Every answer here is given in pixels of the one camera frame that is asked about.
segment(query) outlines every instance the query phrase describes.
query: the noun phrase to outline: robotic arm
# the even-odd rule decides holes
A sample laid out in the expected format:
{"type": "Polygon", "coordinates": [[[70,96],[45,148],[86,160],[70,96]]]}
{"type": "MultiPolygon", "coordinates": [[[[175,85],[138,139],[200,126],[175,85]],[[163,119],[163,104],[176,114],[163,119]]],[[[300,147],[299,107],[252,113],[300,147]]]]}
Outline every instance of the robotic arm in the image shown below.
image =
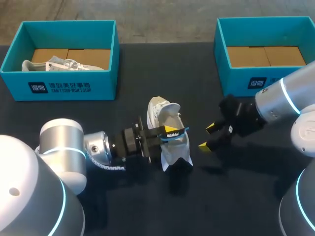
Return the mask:
{"type": "Polygon", "coordinates": [[[86,186],[86,158],[124,170],[127,158],[150,160],[149,148],[168,133],[164,126],[144,129],[139,118],[113,136],[84,135],[79,123],[55,119],[42,127],[36,151],[0,135],[0,236],[82,236],[85,216],[76,195],[86,186]]]}
{"type": "Polygon", "coordinates": [[[219,104],[223,119],[207,127],[212,134],[219,130],[218,139],[200,145],[202,150],[214,151],[229,144],[238,134],[245,137],[262,129],[265,125],[283,118],[296,116],[291,138],[294,146],[303,154],[315,157],[315,62],[280,79],[258,92],[255,98],[243,102],[232,95],[219,104]]]}
{"type": "MultiPolygon", "coordinates": [[[[227,96],[220,103],[223,120],[206,129],[221,131],[220,137],[200,145],[202,150],[216,150],[241,137],[283,118],[296,116],[292,125],[293,145],[304,155],[315,157],[315,62],[280,79],[258,92],[251,102],[227,96]]],[[[315,162],[301,173],[282,198],[279,224],[284,236],[315,236],[315,162]]]]}

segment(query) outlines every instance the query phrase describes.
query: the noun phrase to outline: cable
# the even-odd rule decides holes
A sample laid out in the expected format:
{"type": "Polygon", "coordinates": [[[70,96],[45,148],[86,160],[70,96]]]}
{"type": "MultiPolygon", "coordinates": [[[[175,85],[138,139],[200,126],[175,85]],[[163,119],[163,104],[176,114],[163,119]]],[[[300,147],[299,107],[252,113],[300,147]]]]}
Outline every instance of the cable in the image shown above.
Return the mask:
{"type": "MultiPolygon", "coordinates": [[[[35,153],[40,154],[39,153],[39,146],[34,150],[35,153]]],[[[102,165],[100,163],[98,163],[97,161],[95,161],[95,159],[89,154],[89,152],[85,149],[85,153],[86,156],[89,157],[89,159],[93,162],[94,165],[96,165],[97,167],[106,170],[106,171],[125,171],[125,167],[123,166],[105,166],[102,165]]]]}

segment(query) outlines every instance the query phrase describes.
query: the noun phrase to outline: shoe tongue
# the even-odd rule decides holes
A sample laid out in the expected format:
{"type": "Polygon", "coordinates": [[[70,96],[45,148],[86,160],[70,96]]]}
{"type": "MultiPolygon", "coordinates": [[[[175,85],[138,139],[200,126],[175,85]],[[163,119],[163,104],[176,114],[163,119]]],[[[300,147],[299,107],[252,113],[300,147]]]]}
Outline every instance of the shoe tongue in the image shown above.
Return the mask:
{"type": "Polygon", "coordinates": [[[169,113],[171,116],[177,115],[177,113],[179,112],[181,106],[177,103],[170,103],[164,107],[162,107],[162,109],[160,110],[160,114],[161,113],[169,113]]]}

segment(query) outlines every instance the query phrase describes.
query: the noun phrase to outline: circular hole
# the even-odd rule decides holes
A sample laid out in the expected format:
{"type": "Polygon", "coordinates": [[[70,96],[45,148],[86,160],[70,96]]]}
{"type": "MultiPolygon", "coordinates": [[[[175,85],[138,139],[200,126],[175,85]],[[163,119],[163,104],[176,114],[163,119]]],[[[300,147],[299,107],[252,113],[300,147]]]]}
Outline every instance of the circular hole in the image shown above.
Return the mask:
{"type": "Polygon", "coordinates": [[[20,195],[20,191],[17,188],[10,188],[9,193],[12,196],[19,196],[20,195]]]}
{"type": "Polygon", "coordinates": [[[93,147],[91,148],[91,150],[92,150],[92,152],[97,152],[97,151],[98,151],[98,147],[97,147],[97,146],[93,146],[93,147]]]}

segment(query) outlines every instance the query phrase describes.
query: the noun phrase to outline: open cardboard box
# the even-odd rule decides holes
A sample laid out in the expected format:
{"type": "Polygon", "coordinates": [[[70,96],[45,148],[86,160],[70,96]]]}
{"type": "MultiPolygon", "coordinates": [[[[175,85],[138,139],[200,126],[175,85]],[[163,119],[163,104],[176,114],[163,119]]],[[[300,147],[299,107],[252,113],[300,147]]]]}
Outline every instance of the open cardboard box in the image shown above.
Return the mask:
{"type": "Polygon", "coordinates": [[[310,17],[218,18],[214,54],[224,95],[254,96],[315,60],[310,17]]]}
{"type": "Polygon", "coordinates": [[[16,101],[113,100],[118,66],[115,21],[22,22],[0,74],[16,101]],[[104,70],[21,71],[24,60],[46,62],[52,56],[104,70]]]}

